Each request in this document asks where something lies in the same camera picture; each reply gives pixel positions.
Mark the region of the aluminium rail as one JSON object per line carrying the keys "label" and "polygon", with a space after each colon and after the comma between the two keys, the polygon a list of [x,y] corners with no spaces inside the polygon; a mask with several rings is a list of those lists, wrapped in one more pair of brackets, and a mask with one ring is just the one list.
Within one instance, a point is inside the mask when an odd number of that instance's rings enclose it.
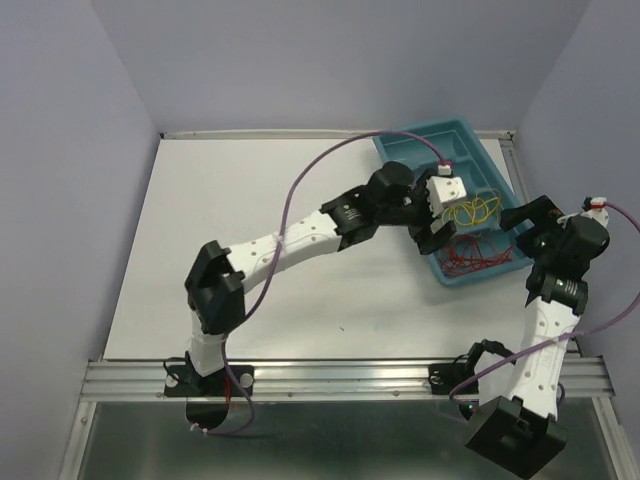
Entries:
{"label": "aluminium rail", "polygon": [[[374,361],[257,361],[256,403],[444,400],[428,383],[431,359]],[[568,398],[611,398],[614,388],[599,358],[569,356],[561,370]],[[86,402],[168,401],[159,362],[91,362],[81,388]]]}

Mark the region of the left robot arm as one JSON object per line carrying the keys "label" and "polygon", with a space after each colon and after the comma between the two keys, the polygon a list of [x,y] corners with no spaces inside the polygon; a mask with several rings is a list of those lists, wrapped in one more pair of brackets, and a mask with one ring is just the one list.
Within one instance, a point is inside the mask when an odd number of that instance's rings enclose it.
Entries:
{"label": "left robot arm", "polygon": [[188,382],[202,394],[221,386],[223,345],[254,314],[245,296],[255,287],[268,288],[288,267],[365,242],[381,226],[407,228],[420,253],[433,254],[456,232],[453,221],[443,220],[443,212],[466,197],[463,180],[449,165],[415,176],[405,165],[388,162],[366,184],[297,222],[284,222],[274,233],[230,247],[206,243],[184,283],[192,312]]}

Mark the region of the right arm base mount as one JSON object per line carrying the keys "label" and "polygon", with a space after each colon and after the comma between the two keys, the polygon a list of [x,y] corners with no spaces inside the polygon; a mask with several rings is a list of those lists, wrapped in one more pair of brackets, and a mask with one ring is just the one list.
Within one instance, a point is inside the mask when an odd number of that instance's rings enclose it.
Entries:
{"label": "right arm base mount", "polygon": [[432,363],[428,367],[427,382],[434,395],[449,395],[454,387],[475,374],[475,367],[484,353],[501,355],[505,346],[498,341],[481,340],[475,342],[467,353],[454,360]]}

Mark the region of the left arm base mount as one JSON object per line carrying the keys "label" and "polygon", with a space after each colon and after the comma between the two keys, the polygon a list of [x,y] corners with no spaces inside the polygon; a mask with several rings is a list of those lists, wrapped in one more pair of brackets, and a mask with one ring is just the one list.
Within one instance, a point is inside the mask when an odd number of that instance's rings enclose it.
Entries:
{"label": "left arm base mount", "polygon": [[170,357],[162,362],[165,372],[164,395],[169,398],[242,397],[225,368],[208,376],[199,375],[188,356]]}

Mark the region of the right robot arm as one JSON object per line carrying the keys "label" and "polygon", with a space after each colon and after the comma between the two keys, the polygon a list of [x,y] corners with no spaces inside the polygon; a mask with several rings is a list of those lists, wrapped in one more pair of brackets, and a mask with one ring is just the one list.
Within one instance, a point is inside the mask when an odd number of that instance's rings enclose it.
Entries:
{"label": "right robot arm", "polygon": [[475,356],[460,366],[461,383],[482,390],[504,366],[512,368],[506,385],[471,410],[464,445],[520,479],[530,479],[567,443],[558,423],[560,373],[567,343],[588,302],[583,277],[592,260],[608,247],[609,214],[603,197],[588,197],[581,211],[563,213],[547,196],[502,211],[503,231],[528,222],[517,248],[532,259],[526,279],[524,336],[518,352],[495,363]]}

